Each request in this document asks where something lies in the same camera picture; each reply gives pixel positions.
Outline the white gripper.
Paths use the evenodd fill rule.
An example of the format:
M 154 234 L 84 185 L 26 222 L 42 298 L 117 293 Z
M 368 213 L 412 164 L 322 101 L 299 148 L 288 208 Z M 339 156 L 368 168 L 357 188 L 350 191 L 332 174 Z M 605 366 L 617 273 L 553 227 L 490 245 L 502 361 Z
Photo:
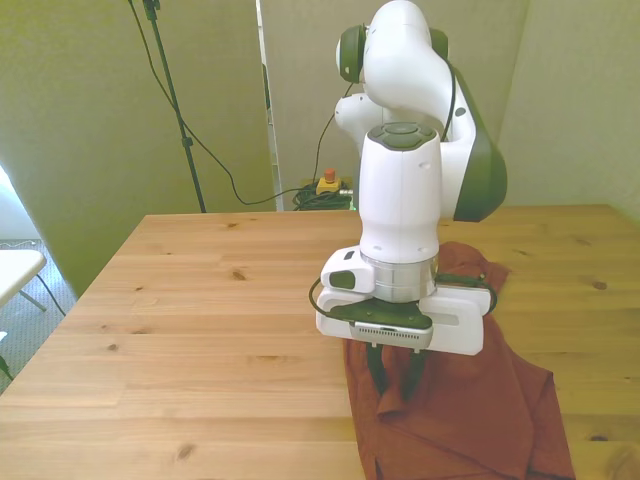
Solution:
M 389 345 L 413 350 L 402 395 L 410 400 L 426 363 L 426 351 L 476 355 L 483 347 L 489 290 L 435 278 L 435 260 L 393 264 L 370 259 L 358 248 L 334 252 L 325 263 L 316 327 L 327 336 L 370 343 L 367 366 L 379 395 L 388 386 L 382 353 Z

